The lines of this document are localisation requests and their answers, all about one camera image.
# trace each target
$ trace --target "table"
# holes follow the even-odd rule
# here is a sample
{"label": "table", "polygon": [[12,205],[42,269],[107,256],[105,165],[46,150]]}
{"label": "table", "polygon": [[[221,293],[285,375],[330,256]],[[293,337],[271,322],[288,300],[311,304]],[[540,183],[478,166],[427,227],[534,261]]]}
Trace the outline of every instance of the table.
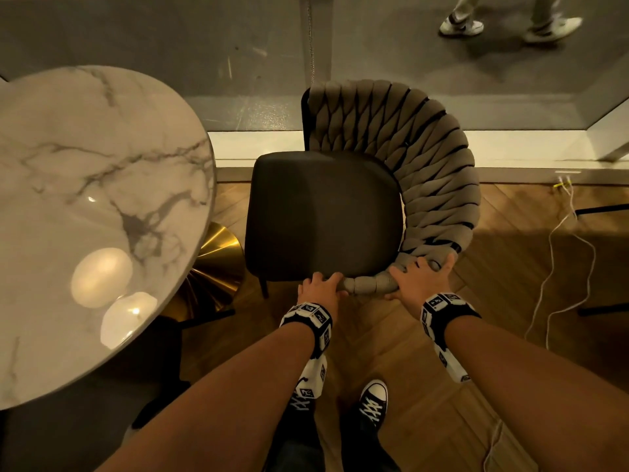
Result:
{"label": "table", "polygon": [[207,229],[207,132],[161,81],[68,67],[0,86],[0,409],[132,341]]}

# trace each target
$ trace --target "gold table base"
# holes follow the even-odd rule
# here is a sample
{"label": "gold table base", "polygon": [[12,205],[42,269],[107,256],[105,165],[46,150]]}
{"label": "gold table base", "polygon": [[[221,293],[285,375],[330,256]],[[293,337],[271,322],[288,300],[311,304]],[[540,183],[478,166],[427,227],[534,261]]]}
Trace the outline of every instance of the gold table base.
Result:
{"label": "gold table base", "polygon": [[245,277],[245,256],[238,238],[212,222],[193,268],[185,277],[162,316],[182,327],[198,325],[233,314],[232,304]]}

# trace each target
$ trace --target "baseboard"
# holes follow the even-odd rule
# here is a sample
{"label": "baseboard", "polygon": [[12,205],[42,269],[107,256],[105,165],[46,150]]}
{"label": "baseboard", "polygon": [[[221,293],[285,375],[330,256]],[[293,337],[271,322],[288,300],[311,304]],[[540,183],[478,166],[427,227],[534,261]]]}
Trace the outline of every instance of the baseboard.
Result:
{"label": "baseboard", "polygon": [[[585,131],[467,131],[482,182],[629,185],[629,161],[597,160]],[[303,150],[301,131],[210,132],[219,182],[246,182],[256,159]]]}

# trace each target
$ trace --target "white marble surface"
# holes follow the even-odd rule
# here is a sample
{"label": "white marble surface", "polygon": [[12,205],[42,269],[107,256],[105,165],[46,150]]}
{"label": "white marble surface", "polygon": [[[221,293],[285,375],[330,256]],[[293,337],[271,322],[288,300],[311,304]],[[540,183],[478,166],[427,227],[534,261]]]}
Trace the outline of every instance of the white marble surface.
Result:
{"label": "white marble surface", "polygon": [[134,71],[0,86],[0,409],[105,362],[194,261],[215,196],[205,129]]}

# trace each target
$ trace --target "person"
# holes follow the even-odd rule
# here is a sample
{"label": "person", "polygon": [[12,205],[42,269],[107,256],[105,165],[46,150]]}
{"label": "person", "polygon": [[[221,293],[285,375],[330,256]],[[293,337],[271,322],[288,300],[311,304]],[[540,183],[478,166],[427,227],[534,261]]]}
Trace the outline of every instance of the person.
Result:
{"label": "person", "polygon": [[[460,38],[477,36],[485,26],[474,19],[480,0],[459,0],[452,13],[439,28],[443,36]],[[531,27],[523,34],[526,43],[552,43],[572,34],[581,26],[582,18],[564,18],[557,11],[559,0],[535,0]]]}
{"label": "person", "polygon": [[[451,256],[434,272],[419,258],[406,272],[392,268],[399,290],[386,298],[401,301],[421,321],[435,351],[448,356],[439,359],[450,375],[476,383],[543,470],[629,470],[629,396],[485,322],[449,293],[453,264]],[[336,273],[324,281],[315,273],[306,279],[277,330],[205,375],[98,472],[252,471],[264,457],[268,471],[322,471],[311,401],[325,379],[322,358],[344,295],[336,292],[341,278]],[[399,470],[377,438],[388,399],[382,381],[369,382],[342,416],[346,471]]]}

